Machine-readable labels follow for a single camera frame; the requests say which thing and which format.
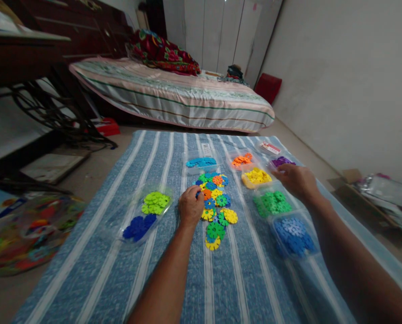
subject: red container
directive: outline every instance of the red container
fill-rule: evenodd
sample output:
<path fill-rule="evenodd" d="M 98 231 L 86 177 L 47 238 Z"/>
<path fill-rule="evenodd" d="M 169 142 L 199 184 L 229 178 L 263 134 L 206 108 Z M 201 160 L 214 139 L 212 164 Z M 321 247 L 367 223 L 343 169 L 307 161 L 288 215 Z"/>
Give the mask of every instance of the red container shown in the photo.
<path fill-rule="evenodd" d="M 112 118 L 104 118 L 102 121 L 93 121 L 96 129 L 104 136 L 120 134 L 119 126 Z"/>
<path fill-rule="evenodd" d="M 255 92 L 272 104 L 281 85 L 282 79 L 263 73 L 256 84 Z"/>

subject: person's left hand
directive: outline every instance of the person's left hand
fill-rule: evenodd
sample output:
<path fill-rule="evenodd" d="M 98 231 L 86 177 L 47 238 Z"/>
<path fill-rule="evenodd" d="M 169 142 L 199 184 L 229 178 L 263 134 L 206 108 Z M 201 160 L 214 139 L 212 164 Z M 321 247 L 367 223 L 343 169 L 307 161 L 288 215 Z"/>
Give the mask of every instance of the person's left hand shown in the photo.
<path fill-rule="evenodd" d="M 204 210 L 204 193 L 200 186 L 193 185 L 186 189 L 179 199 L 180 224 L 195 227 L 201 219 Z"/>

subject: colorful toy pieces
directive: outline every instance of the colorful toy pieces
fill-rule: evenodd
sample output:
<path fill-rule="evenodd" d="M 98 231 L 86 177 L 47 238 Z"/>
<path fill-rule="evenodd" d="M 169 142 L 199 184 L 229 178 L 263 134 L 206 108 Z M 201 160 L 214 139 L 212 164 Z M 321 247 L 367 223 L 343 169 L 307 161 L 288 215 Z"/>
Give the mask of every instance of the colorful toy pieces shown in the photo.
<path fill-rule="evenodd" d="M 84 207 L 77 197 L 46 194 L 7 215 L 0 223 L 0 276 L 16 275 L 51 260 Z"/>
<path fill-rule="evenodd" d="M 228 183 L 228 178 L 217 172 L 204 173 L 194 183 L 200 186 L 204 193 L 204 211 L 201 219 L 209 222 L 205 234 L 205 245 L 211 251 L 219 248 L 225 236 L 226 227 L 238 221 L 237 213 L 228 209 L 231 206 L 231 197 L 223 193 Z M 216 207 L 223 208 L 217 212 Z"/>
<path fill-rule="evenodd" d="M 291 161 L 288 160 L 286 157 L 278 157 L 277 159 L 272 160 L 272 163 L 273 163 L 273 165 L 274 165 L 275 167 L 279 167 L 279 166 L 281 166 L 282 164 L 286 164 L 286 163 L 288 163 L 288 164 L 294 164 L 294 165 L 295 165 L 294 162 L 291 162 Z"/>
<path fill-rule="evenodd" d="M 250 153 L 246 153 L 244 156 L 239 155 L 238 157 L 236 157 L 232 162 L 231 162 L 231 166 L 235 169 L 237 169 L 239 166 L 241 166 L 242 164 L 249 164 L 252 163 L 252 154 Z"/>
<path fill-rule="evenodd" d="M 136 216 L 130 222 L 130 225 L 123 231 L 124 239 L 134 239 L 138 242 L 144 237 L 149 228 L 155 223 L 157 216 L 160 215 L 170 202 L 170 197 L 154 191 L 144 198 L 144 204 L 141 211 L 146 214 L 145 217 Z"/>
<path fill-rule="evenodd" d="M 255 185 L 271 182 L 272 178 L 264 170 L 255 167 L 250 172 L 246 173 L 243 172 L 241 175 L 241 180 L 243 181 L 243 183 L 247 188 L 255 189 Z"/>
<path fill-rule="evenodd" d="M 208 167 L 216 164 L 216 160 L 212 157 L 199 157 L 186 162 L 187 167 Z"/>
<path fill-rule="evenodd" d="M 279 218 L 274 221 L 273 226 L 283 247 L 291 256 L 302 258 L 316 252 L 312 238 L 298 218 Z"/>
<path fill-rule="evenodd" d="M 280 191 L 267 192 L 264 196 L 261 196 L 261 199 L 254 197 L 254 203 L 262 218 L 266 218 L 269 215 L 264 211 L 264 208 L 273 215 L 292 211 L 291 205 Z"/>

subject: plastic container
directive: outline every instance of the plastic container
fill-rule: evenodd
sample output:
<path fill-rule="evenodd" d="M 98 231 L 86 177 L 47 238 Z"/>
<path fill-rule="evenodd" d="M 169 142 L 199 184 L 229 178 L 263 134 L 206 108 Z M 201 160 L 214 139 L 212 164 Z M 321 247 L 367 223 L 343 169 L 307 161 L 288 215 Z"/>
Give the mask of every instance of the plastic container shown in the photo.
<path fill-rule="evenodd" d="M 196 158 L 213 158 L 216 160 L 216 164 L 211 165 L 211 166 L 202 166 L 202 167 L 188 167 L 186 163 L 190 160 L 196 159 Z M 207 152 L 199 152 L 199 151 L 187 151 L 183 152 L 183 164 L 184 167 L 187 169 L 188 174 L 200 174 L 204 172 L 214 172 L 218 169 L 218 167 L 223 164 L 223 159 L 222 157 L 216 152 L 215 149 L 209 148 Z"/>
<path fill-rule="evenodd" d="M 238 156 L 244 156 L 244 155 L 247 154 L 247 153 L 250 153 L 250 154 L 252 155 L 251 163 L 242 164 L 242 165 L 250 165 L 250 164 L 252 164 L 252 163 L 260 164 L 260 159 L 259 159 L 259 157 L 258 157 L 254 152 L 252 152 L 252 151 L 249 150 L 249 149 L 242 149 L 242 150 L 239 150 L 239 151 L 230 151 L 230 152 L 227 152 L 227 153 L 226 153 L 226 154 L 227 154 L 227 162 L 228 162 L 228 165 L 229 165 L 231 168 L 233 168 L 233 169 L 236 169 L 236 170 L 238 170 L 238 171 L 241 171 L 241 166 L 233 166 L 233 165 L 232 165 L 232 162 L 234 161 L 234 159 L 235 159 L 236 157 L 238 157 Z"/>
<path fill-rule="evenodd" d="M 16 275 L 51 260 L 84 207 L 77 197 L 48 193 L 7 215 L 0 223 L 0 276 Z M 35 221 L 48 225 L 28 231 Z"/>
<path fill-rule="evenodd" d="M 264 196 L 266 193 L 271 192 L 274 193 L 276 191 L 280 191 L 281 193 L 284 194 L 286 201 L 291 205 L 292 211 L 296 211 L 299 209 L 304 208 L 304 205 L 294 196 L 292 196 L 280 183 L 280 181 L 275 180 L 273 183 L 271 183 L 268 187 L 262 187 L 254 191 L 253 194 L 253 201 L 255 203 L 258 215 L 261 218 L 268 219 L 268 218 L 273 218 L 273 217 L 279 217 L 283 215 L 284 213 L 277 213 L 273 214 L 271 211 L 269 211 L 265 206 L 264 203 L 261 200 L 261 197 Z"/>
<path fill-rule="evenodd" d="M 287 159 L 290 160 L 291 162 L 296 163 L 296 162 L 294 161 L 294 157 L 292 157 L 291 155 L 286 154 L 286 153 L 285 153 L 285 154 L 279 154 L 279 155 L 276 155 L 276 156 L 274 156 L 274 157 L 271 157 L 271 158 L 270 158 L 270 161 L 268 161 L 267 168 L 268 168 L 270 171 L 276 171 L 276 170 L 277 170 L 277 167 L 274 165 L 273 160 L 277 160 L 277 159 L 279 159 L 280 157 L 287 158 Z"/>
<path fill-rule="evenodd" d="M 272 178 L 272 181 L 264 182 L 261 184 L 252 183 L 249 180 L 249 178 L 247 177 L 246 173 L 251 172 L 255 168 L 259 168 L 259 169 L 263 170 L 265 173 L 267 173 Z M 259 163 L 251 163 L 251 164 L 245 164 L 245 165 L 241 166 L 241 180 L 243 181 L 244 185 L 248 189 L 258 189 L 258 188 L 262 188 L 262 187 L 269 187 L 269 186 L 271 186 L 273 179 L 275 179 L 274 176 L 269 171 L 267 171 L 265 167 L 263 167 Z"/>
<path fill-rule="evenodd" d="M 145 235 L 137 242 L 133 238 L 124 238 L 123 231 L 130 225 L 133 218 L 142 216 L 145 218 L 146 214 L 141 211 L 144 204 L 144 198 L 152 193 L 158 191 L 170 198 L 167 205 L 163 208 L 160 214 L 156 215 L 155 222 L 151 225 Z M 132 250 L 142 245 L 157 227 L 158 223 L 162 220 L 165 213 L 173 203 L 173 190 L 164 184 L 145 184 L 138 188 L 132 195 L 129 196 L 127 201 L 121 203 L 108 217 L 104 219 L 102 228 L 99 230 L 99 236 L 111 244 L 121 242 L 121 249 Z"/>
<path fill-rule="evenodd" d="M 269 220 L 270 230 L 277 240 L 278 253 L 284 258 L 303 260 L 320 252 L 310 214 L 299 209 Z"/>

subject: floor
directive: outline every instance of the floor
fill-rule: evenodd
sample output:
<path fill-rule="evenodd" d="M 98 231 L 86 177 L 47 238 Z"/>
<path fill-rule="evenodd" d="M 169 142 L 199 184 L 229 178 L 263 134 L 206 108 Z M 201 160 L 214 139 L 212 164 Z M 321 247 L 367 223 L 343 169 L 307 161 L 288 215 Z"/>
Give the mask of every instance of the floor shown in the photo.
<path fill-rule="evenodd" d="M 63 180 L 59 186 L 72 191 L 75 195 L 89 202 L 100 188 L 118 158 L 127 149 L 132 140 L 133 132 L 139 129 L 144 128 L 122 126 L 121 134 L 111 137 L 113 141 L 119 144 L 118 148 L 114 150 L 105 149 L 93 153 L 87 161 Z M 330 191 L 334 190 L 332 183 L 336 183 L 335 180 L 340 175 L 296 137 L 280 120 L 276 120 L 271 127 L 261 130 L 256 135 L 277 136 L 289 151 L 314 172 L 327 189 Z M 398 247 L 390 243 L 383 235 L 376 235 L 402 261 L 402 244 Z M 47 266 L 48 264 L 14 277 L 0 278 L 0 323 L 9 323 L 11 321 L 17 310 L 38 283 Z"/>

